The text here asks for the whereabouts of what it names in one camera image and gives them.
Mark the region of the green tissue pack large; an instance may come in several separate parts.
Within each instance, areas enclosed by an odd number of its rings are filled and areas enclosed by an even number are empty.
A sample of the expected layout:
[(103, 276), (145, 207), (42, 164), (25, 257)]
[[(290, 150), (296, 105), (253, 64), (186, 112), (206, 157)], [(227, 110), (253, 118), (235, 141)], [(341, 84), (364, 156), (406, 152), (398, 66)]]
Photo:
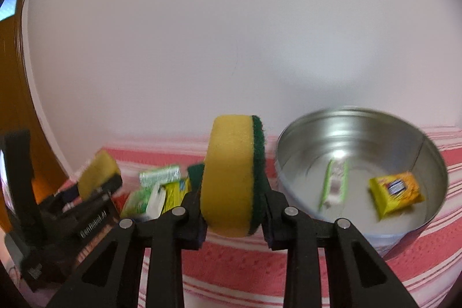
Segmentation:
[(162, 186), (133, 191), (121, 210), (121, 219), (128, 218), (136, 222), (155, 220), (162, 214), (165, 199), (166, 191)]

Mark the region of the red white striped cloth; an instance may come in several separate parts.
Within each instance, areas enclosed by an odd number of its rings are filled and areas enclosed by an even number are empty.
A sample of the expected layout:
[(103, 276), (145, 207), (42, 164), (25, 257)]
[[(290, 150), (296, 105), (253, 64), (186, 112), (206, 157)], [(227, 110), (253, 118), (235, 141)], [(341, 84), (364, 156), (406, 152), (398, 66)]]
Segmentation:
[[(449, 173), (446, 201), (435, 219), (388, 265), (420, 307), (437, 307), (461, 272), (461, 130), (432, 127), (428, 136), (441, 152)], [(171, 138), (118, 141), (105, 145), (117, 160), (124, 190), (135, 189), (138, 173), (149, 167), (200, 162), (208, 139)], [(261, 232), (249, 238), (209, 233), (198, 252), (182, 255), (187, 307), (281, 307), (286, 253), (273, 252)]]

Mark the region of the green white tissue pack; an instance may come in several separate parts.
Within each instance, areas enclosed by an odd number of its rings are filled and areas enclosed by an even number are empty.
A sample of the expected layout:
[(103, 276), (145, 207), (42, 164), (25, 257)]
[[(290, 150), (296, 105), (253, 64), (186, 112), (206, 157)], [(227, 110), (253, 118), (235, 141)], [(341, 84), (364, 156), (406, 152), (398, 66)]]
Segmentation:
[(322, 195), (319, 200), (319, 210), (342, 205), (345, 201), (349, 182), (349, 160), (331, 159), (328, 162)]

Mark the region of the yellow orange snack packet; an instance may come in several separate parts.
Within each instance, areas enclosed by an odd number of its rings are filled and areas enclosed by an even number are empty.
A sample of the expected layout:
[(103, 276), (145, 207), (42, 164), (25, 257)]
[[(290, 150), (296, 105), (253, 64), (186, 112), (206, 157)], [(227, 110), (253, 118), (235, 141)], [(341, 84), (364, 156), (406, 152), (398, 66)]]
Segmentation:
[(371, 178), (369, 190), (380, 220), (425, 200), (417, 179), (410, 171)]

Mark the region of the round metal cookie tin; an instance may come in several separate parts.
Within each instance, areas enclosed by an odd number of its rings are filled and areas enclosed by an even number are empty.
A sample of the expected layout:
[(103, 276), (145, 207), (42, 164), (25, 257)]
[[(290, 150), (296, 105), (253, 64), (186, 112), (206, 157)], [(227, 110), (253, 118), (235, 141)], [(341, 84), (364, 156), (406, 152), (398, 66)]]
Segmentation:
[[(322, 204), (330, 161), (347, 167), (339, 204)], [(419, 128), (387, 113), (343, 107), (304, 115), (288, 125), (275, 147), (278, 186), (288, 202), (311, 217), (352, 221), (386, 259), (408, 248), (445, 202), (449, 177), (439, 150)], [(424, 201), (379, 218), (369, 188), (372, 178), (411, 172)]]

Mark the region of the silver green foil packet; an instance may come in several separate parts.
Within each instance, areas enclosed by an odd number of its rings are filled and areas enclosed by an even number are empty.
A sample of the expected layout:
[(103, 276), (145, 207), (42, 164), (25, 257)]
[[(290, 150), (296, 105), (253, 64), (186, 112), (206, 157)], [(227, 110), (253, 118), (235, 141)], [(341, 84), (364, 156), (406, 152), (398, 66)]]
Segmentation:
[(178, 181), (181, 175), (181, 167), (179, 165), (168, 165), (140, 172), (139, 181), (142, 187), (151, 188)]

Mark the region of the yellow snack bag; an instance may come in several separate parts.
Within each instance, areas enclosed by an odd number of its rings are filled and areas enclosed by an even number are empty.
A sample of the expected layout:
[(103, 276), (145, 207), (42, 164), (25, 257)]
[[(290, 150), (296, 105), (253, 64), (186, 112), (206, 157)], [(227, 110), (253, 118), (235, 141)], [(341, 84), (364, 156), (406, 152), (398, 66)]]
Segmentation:
[(164, 189), (165, 204), (162, 213), (166, 213), (182, 204), (185, 195), (191, 191), (189, 178), (168, 183), (164, 186)]

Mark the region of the yellow green sponge on cloth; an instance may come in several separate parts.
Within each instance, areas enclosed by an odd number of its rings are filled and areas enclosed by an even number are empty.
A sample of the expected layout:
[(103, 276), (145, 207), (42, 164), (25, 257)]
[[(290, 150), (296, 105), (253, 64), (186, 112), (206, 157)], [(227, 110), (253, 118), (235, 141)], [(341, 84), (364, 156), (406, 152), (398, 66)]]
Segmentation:
[(187, 172), (192, 191), (198, 191), (204, 174), (204, 164), (191, 165), (187, 167)]

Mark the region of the yellow sponge green scourer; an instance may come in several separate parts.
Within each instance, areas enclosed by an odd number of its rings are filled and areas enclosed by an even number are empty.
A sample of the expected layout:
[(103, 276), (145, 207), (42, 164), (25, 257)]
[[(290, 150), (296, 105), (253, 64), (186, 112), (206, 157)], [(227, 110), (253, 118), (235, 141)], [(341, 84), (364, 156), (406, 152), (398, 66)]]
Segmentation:
[(262, 223), (265, 135), (258, 116), (222, 115), (212, 125), (200, 186), (208, 227), (224, 237), (248, 237)]

